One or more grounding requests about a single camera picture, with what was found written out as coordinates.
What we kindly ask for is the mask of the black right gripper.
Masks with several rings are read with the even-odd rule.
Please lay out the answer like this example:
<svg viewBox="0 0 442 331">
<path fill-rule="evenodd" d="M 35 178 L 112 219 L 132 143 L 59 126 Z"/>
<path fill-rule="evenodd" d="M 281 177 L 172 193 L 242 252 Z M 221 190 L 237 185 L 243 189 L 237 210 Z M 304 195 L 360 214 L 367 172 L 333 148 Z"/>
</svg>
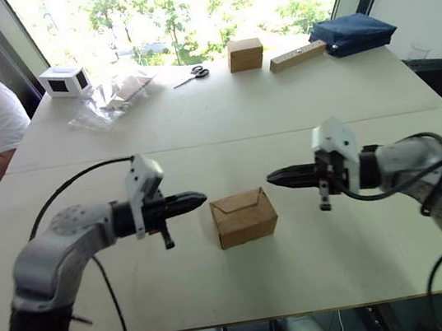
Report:
<svg viewBox="0 0 442 331">
<path fill-rule="evenodd" d="M 267 176 L 268 183 L 289 189 L 319 187 L 321 211 L 331 211 L 330 195 L 340 193 L 339 185 L 345 185 L 345 157 L 336 151 L 316 151 L 313 164 L 291 165 L 274 170 Z"/>
</svg>

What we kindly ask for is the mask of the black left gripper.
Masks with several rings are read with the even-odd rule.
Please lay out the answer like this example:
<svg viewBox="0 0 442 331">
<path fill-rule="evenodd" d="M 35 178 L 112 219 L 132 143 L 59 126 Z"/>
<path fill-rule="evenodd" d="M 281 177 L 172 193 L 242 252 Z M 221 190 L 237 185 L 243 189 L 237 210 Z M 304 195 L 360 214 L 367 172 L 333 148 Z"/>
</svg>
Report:
<svg viewBox="0 0 442 331">
<path fill-rule="evenodd" d="M 166 202 L 171 206 L 168 207 L 169 218 L 192 212 L 204 204 L 205 201 L 207 201 L 207 195 L 195 191 L 170 195 L 166 198 Z M 165 242 L 165 248 L 167 250 L 173 249 L 175 242 L 170 236 L 166 219 L 164 218 L 165 198 L 160 189 L 157 189 L 153 195 L 144 198 L 142 210 L 146 232 L 148 234 L 160 233 Z"/>
</svg>

